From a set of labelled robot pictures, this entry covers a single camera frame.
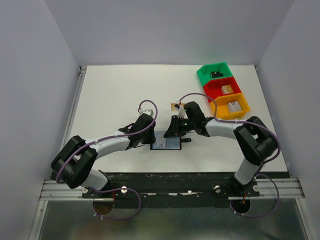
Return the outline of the gold credit card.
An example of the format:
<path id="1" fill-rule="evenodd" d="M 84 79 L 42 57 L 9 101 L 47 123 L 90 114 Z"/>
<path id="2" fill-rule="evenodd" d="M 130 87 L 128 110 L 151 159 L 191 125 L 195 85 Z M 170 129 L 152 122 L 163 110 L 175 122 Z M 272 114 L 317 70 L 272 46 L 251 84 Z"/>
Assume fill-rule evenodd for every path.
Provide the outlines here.
<path id="1" fill-rule="evenodd" d="M 182 108 L 184 105 L 185 105 L 184 103 L 181 103 L 181 104 L 171 103 L 170 110 L 172 112 L 178 112 L 179 109 Z"/>

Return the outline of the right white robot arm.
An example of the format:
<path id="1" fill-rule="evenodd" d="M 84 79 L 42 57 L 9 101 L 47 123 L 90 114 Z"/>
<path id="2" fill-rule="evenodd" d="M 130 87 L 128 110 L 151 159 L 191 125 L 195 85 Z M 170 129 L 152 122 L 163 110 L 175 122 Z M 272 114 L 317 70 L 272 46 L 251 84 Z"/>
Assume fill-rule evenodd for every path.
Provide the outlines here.
<path id="1" fill-rule="evenodd" d="M 249 184 L 261 170 L 264 161 L 279 149 L 277 137 L 259 117 L 253 116 L 245 121 L 205 117 L 200 106 L 194 101 L 186 103 L 182 109 L 187 118 L 173 115 L 163 137 L 178 138 L 195 131 L 204 137 L 236 140 L 243 153 L 243 160 L 233 177 L 237 185 Z"/>

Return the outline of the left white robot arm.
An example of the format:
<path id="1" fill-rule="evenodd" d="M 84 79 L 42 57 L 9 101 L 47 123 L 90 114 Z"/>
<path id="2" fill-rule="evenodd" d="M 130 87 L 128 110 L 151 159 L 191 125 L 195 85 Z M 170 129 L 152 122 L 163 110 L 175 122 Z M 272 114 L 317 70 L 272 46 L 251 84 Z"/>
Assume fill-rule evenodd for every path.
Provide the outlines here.
<path id="1" fill-rule="evenodd" d="M 100 139 L 85 140 L 73 136 L 53 159 L 50 167 L 56 173 L 57 182 L 70 189 L 79 186 L 102 190 L 108 183 L 107 176 L 94 170 L 95 161 L 114 152 L 137 148 L 139 144 L 153 144 L 155 119 L 141 113 L 136 122 L 118 129 L 114 134 Z"/>

